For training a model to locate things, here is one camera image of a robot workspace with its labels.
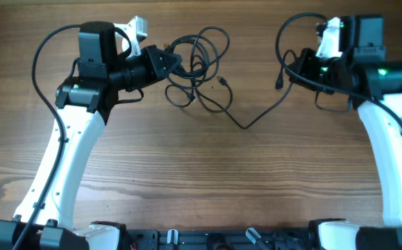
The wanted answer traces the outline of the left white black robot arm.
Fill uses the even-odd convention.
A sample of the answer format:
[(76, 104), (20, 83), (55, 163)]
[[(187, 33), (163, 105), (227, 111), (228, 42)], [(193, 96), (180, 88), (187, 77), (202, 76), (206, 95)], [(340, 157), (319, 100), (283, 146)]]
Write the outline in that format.
[(143, 91), (167, 78), (181, 57), (141, 47), (148, 23), (86, 22), (78, 26), (79, 55), (49, 104), (55, 122), (30, 190), (11, 220), (0, 219), (0, 249), (130, 249), (124, 224), (74, 227), (74, 206), (90, 153), (121, 91)]

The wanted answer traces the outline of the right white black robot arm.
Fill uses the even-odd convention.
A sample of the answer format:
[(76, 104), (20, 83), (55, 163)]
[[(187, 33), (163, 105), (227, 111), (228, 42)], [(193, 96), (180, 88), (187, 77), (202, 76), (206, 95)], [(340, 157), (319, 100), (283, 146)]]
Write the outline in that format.
[(388, 61), (380, 15), (319, 17), (317, 50), (285, 71), (317, 94), (345, 94), (369, 136), (380, 179), (383, 226), (345, 219), (310, 223), (318, 249), (402, 249), (402, 61)]

